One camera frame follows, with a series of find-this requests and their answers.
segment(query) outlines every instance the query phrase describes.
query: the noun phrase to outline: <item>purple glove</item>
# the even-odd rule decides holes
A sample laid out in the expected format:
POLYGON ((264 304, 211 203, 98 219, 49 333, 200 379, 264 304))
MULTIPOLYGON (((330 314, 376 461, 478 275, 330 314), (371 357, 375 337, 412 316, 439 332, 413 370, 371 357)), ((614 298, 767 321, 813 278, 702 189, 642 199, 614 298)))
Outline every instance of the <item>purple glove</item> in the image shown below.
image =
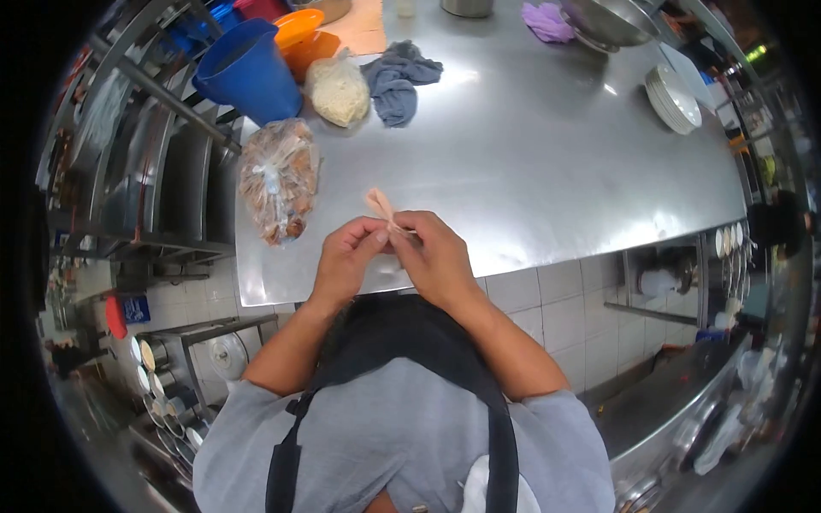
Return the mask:
POLYGON ((521 7, 521 19, 529 26, 536 37, 545 43, 558 41, 566 43, 575 38, 573 27, 562 19, 560 7, 555 3, 545 2, 534 7, 526 3, 521 7))

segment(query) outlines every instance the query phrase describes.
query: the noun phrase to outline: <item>stack of plates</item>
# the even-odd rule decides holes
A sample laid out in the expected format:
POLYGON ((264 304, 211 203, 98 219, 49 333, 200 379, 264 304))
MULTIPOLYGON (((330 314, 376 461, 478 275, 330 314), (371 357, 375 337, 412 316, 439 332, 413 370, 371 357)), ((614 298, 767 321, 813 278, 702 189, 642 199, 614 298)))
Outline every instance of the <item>stack of plates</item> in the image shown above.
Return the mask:
POLYGON ((684 80, 670 66, 659 64, 644 78, 647 96, 656 113, 677 134, 701 126, 701 111, 684 80))

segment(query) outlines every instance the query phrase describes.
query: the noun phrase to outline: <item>stainless steel countertop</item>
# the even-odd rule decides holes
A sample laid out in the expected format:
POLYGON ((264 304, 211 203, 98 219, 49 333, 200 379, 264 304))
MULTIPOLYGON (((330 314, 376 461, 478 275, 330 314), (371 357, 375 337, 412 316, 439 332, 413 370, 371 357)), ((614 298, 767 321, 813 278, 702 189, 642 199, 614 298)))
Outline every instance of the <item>stainless steel countertop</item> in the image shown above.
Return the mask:
MULTIPOLYGON (((416 88, 405 128, 371 110, 346 130, 309 120, 323 156, 305 233, 268 247, 236 202, 236 261, 245 306, 305 300, 324 237, 369 214, 378 187, 397 209, 428 209, 462 236, 477 277, 578 259, 693 233, 745 216, 736 164, 719 120, 687 136, 653 111, 644 75, 664 57, 653 42, 607 56, 573 41, 544 44, 520 3, 484 20, 437 2, 383 19, 388 41, 413 39, 444 64, 416 88)), ((374 58, 362 57, 363 62, 374 58)), ((255 126, 245 122, 243 141, 255 126)), ((392 256, 370 264, 362 292, 411 285, 392 256)))

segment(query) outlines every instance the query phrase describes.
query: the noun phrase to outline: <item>gray rag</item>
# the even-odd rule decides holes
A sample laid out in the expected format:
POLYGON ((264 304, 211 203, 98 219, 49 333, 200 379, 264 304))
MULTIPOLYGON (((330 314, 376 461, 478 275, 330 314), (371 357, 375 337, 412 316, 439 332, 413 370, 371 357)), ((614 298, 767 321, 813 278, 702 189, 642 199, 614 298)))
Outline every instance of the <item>gray rag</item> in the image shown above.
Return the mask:
POLYGON ((396 126, 416 114, 414 85, 439 82, 442 63, 422 57, 409 39, 391 43, 381 57, 361 67, 376 113, 387 126, 396 126))

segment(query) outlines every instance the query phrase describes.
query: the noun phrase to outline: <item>blue pitcher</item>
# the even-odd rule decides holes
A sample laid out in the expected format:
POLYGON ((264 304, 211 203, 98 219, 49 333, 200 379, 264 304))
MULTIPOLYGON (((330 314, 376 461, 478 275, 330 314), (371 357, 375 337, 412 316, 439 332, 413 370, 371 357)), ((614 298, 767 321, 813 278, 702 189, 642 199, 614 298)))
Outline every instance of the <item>blue pitcher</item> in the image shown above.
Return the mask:
POLYGON ((205 98, 233 105, 259 126, 295 117, 302 95, 273 41, 277 31, 262 18, 243 21, 208 49, 192 84, 205 98))

